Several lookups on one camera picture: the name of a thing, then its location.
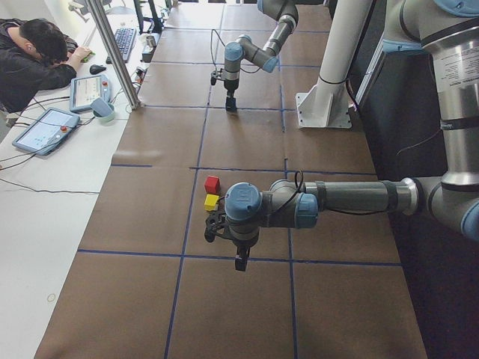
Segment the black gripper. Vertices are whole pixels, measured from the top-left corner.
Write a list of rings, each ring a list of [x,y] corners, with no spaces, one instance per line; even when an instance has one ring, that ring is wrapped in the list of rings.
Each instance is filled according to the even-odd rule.
[[[231,241],[237,246],[235,269],[246,271],[250,248],[258,242],[258,227],[250,223],[231,223],[225,211],[212,211],[206,221],[204,238],[211,243],[216,237]]]
[[[210,84],[214,86],[217,81],[222,81],[227,90],[226,111],[237,111],[237,100],[234,96],[234,91],[239,87],[239,74],[239,72],[231,73],[225,69],[214,70],[211,72]]]

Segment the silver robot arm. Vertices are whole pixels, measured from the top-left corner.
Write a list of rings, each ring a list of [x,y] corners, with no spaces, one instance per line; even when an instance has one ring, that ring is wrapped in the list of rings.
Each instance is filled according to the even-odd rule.
[[[361,33],[375,1],[357,1],[347,14],[347,1],[338,1],[329,41],[315,86],[297,93],[300,128],[350,128],[339,115],[338,101],[347,105],[348,72],[361,45]],[[236,111],[234,92],[243,59],[269,73],[278,53],[299,23],[293,1],[257,1],[260,12],[277,22],[261,49],[250,37],[240,36],[225,47],[225,66],[211,73],[211,85],[223,81],[226,111]],[[341,50],[333,49],[343,26],[352,37]],[[294,182],[275,181],[267,191],[249,182],[232,185],[205,221],[204,238],[231,241],[237,248],[235,269],[245,271],[260,228],[312,228],[325,210],[345,215],[402,212],[424,213],[478,242],[478,1],[387,1],[382,35],[384,53],[426,52],[432,56],[440,107],[440,126],[448,169],[441,177],[403,178],[392,182],[304,181],[296,171]]]
[[[258,69],[272,73],[279,62],[281,48],[299,23],[299,13],[294,1],[258,1],[257,9],[276,22],[268,40],[259,47],[248,35],[242,34],[234,41],[226,43],[224,66],[212,71],[210,75],[210,84],[223,82],[226,90],[225,110],[230,113],[237,111],[234,93],[239,87],[242,61],[247,60]]]

